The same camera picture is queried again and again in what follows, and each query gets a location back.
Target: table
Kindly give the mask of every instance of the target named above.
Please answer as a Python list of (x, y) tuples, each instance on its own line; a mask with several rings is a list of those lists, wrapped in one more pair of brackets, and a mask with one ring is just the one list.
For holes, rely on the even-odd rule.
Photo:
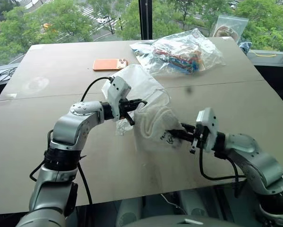
[[(182, 122), (190, 124), (198, 111), (212, 107), (220, 131), (254, 137), (283, 166), (283, 101), (233, 40), (211, 40), (223, 52), (226, 66), (193, 77), (156, 78), (172, 97), (171, 107)], [(133, 41), (49, 44), (28, 51), (0, 96), (0, 213), (28, 210), (34, 187), (28, 176), (43, 159), (47, 131), (80, 100), (90, 81), (110, 74), (92, 72), (94, 59), (124, 57), (136, 62), (129, 43)], [(60, 58), (53, 61), (51, 55), (58, 54)], [(43, 71), (37, 56), (46, 60)], [(71, 73), (69, 65), (75, 65)], [(20, 81), (24, 83), (29, 75), (31, 80), (43, 77), (49, 83), (28, 93)], [(102, 84), (91, 89), (88, 100), (104, 100)], [(112, 121), (92, 129), (82, 153), (87, 155), (81, 163), (95, 203), (228, 182), (204, 179), (198, 155), (188, 152), (188, 143), (178, 153), (138, 153), (133, 132), (120, 137), (115, 130)], [(211, 176), (233, 174), (231, 165), (212, 153), (204, 154), (204, 168)], [(77, 205), (88, 204), (79, 175), (76, 181)]]

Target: robotic arm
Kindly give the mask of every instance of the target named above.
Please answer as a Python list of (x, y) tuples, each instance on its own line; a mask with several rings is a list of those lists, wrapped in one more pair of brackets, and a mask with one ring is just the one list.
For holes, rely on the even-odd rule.
[(262, 214), (283, 226), (283, 169), (274, 157), (264, 152), (248, 135), (219, 132), (218, 120), (211, 108), (199, 112), (196, 127), (182, 126), (185, 131), (172, 130), (170, 133), (190, 141), (193, 154), (196, 148), (206, 152), (213, 150), (215, 157), (230, 159), (237, 164), (256, 193)]
[(64, 227), (65, 217), (75, 208), (78, 185), (73, 180), (89, 131), (109, 119), (127, 118), (134, 125), (128, 112), (146, 102), (127, 100), (131, 87), (121, 77), (111, 78), (110, 82), (108, 102), (75, 103), (56, 122), (30, 199), (30, 212), (17, 227)]

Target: yellow cable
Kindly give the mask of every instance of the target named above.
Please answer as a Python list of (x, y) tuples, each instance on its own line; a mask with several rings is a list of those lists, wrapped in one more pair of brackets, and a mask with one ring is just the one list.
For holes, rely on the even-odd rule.
[(260, 55), (260, 54), (257, 54), (257, 53), (255, 53), (255, 52), (253, 52), (253, 50), (250, 50), (252, 53), (254, 53), (256, 56), (258, 56), (258, 57), (275, 57), (275, 56), (277, 56), (276, 54), (273, 54), (273, 55)]

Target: plastic bag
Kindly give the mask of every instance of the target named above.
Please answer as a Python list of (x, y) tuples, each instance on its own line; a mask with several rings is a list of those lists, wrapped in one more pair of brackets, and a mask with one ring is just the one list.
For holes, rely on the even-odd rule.
[[(126, 68), (113, 74), (113, 76), (122, 77), (130, 86), (131, 90), (127, 96), (128, 100), (141, 98), (147, 101), (144, 108), (151, 105), (168, 105), (170, 96), (164, 90), (164, 87), (157, 82), (150, 74), (148, 74), (141, 65), (129, 65)], [(102, 88), (102, 92), (107, 99), (110, 82), (107, 81)], [(134, 119), (134, 112), (129, 112), (129, 115)], [(124, 132), (133, 129), (126, 119), (117, 121), (116, 134), (123, 135)]]
[(130, 47), (152, 76), (178, 71), (191, 74), (224, 64), (222, 53), (198, 29), (141, 41)]
[(248, 21), (247, 18), (219, 15), (212, 36), (231, 36), (238, 43)]

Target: phone case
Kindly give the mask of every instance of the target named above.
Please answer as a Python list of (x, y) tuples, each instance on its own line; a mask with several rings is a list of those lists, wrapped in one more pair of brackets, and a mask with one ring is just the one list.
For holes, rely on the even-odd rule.
[(127, 66), (126, 59), (96, 59), (93, 64), (93, 70), (121, 70)]

